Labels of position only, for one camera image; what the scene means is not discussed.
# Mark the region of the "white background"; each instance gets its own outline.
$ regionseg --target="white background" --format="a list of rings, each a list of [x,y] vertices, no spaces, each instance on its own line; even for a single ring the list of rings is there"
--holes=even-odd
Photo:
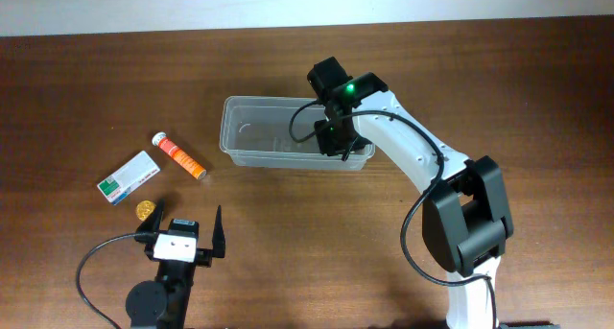
[[[0,0],[0,35],[614,13],[614,0]]]

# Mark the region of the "yellow round object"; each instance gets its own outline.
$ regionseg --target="yellow round object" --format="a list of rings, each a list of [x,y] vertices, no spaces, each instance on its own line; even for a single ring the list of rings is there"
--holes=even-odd
[[[155,203],[150,200],[143,200],[136,206],[136,216],[138,220],[145,221],[155,209]]]

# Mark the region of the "green label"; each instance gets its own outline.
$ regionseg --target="green label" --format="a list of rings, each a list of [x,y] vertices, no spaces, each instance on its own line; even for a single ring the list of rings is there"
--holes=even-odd
[[[119,184],[117,183],[117,181],[115,181],[115,179],[113,179],[112,176],[110,176],[107,179],[103,180],[103,182],[98,184],[98,187],[103,191],[103,194],[105,194],[105,196],[108,196],[113,191],[117,190]]]

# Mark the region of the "wooden table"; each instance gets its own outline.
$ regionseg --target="wooden table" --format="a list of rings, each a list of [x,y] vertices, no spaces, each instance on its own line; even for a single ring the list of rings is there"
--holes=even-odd
[[[612,17],[0,39],[0,326],[106,328],[75,268],[160,197],[170,217],[201,223],[202,247],[224,209],[226,259],[197,270],[189,327],[444,319],[446,290],[398,243],[418,193],[381,151],[361,172],[241,168],[220,151],[225,98],[313,97],[306,74],[334,55],[377,74],[441,140],[502,167],[516,227],[497,275],[503,322],[609,327],[612,45]],[[205,164],[205,181],[152,146],[158,130]],[[162,171],[113,207],[95,184],[141,150]],[[420,217],[411,251],[443,277]],[[83,287],[128,327],[126,295],[155,271],[141,246],[118,243],[90,260]]]

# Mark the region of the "orange tube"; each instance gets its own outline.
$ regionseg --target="orange tube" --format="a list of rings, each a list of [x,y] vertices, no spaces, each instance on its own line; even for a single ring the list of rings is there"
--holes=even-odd
[[[178,163],[183,169],[190,173],[194,178],[201,180],[207,171],[198,162],[196,162],[190,155],[185,153],[180,147],[178,147],[173,141],[166,137],[166,133],[159,132],[153,139],[152,143],[159,147],[166,154],[171,156],[173,160]]]

